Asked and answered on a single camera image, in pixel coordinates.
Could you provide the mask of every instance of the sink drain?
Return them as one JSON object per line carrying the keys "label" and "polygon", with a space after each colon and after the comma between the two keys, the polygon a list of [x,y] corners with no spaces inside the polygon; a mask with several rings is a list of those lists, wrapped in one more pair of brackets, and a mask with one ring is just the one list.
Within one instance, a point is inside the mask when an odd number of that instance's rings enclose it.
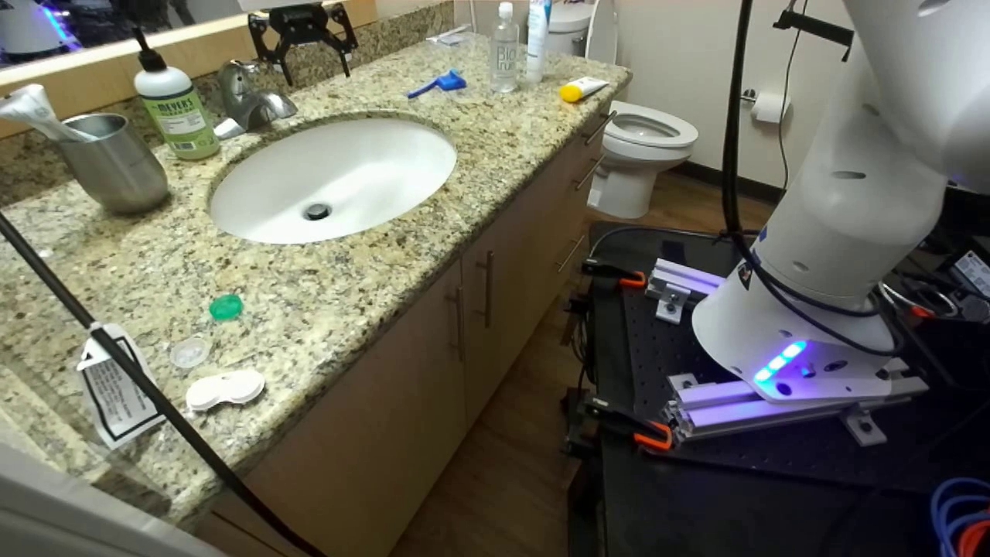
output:
{"label": "sink drain", "polygon": [[311,208],[303,208],[303,217],[307,217],[307,221],[326,221],[326,217],[332,217],[332,214],[333,214],[332,204],[311,204]]}

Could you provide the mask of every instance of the green bottle cap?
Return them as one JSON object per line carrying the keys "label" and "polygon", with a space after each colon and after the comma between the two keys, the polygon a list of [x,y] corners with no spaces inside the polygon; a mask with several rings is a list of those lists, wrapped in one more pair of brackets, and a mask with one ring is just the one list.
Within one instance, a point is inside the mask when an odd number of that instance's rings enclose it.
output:
{"label": "green bottle cap", "polygon": [[245,312],[245,304],[237,293],[222,293],[222,296],[213,296],[210,304],[213,323],[235,323],[242,312]]}

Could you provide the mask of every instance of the blue led light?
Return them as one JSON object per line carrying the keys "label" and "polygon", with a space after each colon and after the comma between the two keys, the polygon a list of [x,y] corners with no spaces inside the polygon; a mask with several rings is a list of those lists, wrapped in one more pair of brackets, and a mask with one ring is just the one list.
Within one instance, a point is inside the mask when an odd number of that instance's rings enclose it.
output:
{"label": "blue led light", "polygon": [[751,382],[758,382],[758,383],[764,383],[764,382],[771,382],[771,378],[774,378],[771,367],[762,367],[762,371],[751,375]]}
{"label": "blue led light", "polygon": [[799,354],[806,354],[806,347],[808,347],[808,339],[794,339],[794,344],[789,344],[781,355],[799,358]]}
{"label": "blue led light", "polygon": [[50,22],[50,28],[60,34],[60,41],[67,47],[71,42],[71,34],[62,28],[62,22],[57,20],[57,12],[52,10],[41,10],[44,12],[44,20]]}
{"label": "blue led light", "polygon": [[792,358],[806,354],[808,339],[789,344],[781,355],[774,355],[762,371],[751,375],[751,382],[769,383],[781,367],[786,367]]}

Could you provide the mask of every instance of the toilet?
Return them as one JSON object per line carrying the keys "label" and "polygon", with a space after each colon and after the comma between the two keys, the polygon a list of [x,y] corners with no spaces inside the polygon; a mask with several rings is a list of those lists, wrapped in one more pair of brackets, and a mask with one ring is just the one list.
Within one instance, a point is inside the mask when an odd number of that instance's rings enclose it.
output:
{"label": "toilet", "polygon": [[[620,61],[616,0],[554,3],[548,52]],[[613,101],[604,154],[587,208],[609,221],[642,221],[649,211],[657,177],[691,158],[698,130],[676,115]]]}

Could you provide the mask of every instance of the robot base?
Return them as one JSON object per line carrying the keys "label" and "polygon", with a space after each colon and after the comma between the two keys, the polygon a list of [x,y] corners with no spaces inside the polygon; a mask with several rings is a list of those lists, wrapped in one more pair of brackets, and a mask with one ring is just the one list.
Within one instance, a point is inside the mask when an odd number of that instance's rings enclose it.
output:
{"label": "robot base", "polygon": [[[862,347],[893,349],[882,317],[855,320],[792,304]],[[762,398],[850,404],[902,395],[891,382],[891,367],[903,367],[902,358],[862,354],[808,325],[774,299],[746,264],[692,310],[692,335],[722,367]]]}
{"label": "robot base", "polygon": [[891,395],[873,401],[769,401],[748,383],[698,383],[692,375],[673,375],[676,398],[665,404],[665,422],[676,425],[679,440],[708,440],[743,429],[764,429],[794,422],[815,422],[842,416],[848,432],[860,445],[880,445],[889,435],[873,422],[873,407],[909,401],[926,394],[926,382],[903,375],[906,367],[891,367]]}

